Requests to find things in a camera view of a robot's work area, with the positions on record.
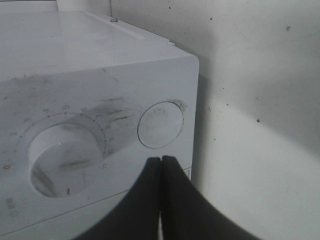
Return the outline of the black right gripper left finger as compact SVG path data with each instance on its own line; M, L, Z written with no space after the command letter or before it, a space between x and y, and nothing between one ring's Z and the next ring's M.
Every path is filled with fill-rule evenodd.
M161 160L147 159L132 188L98 223L78 240L157 240Z

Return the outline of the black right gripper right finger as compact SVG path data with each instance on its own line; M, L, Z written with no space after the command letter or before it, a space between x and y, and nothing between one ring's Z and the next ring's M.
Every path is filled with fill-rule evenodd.
M162 157L161 223L165 240L246 240L248 233L216 210L177 159Z

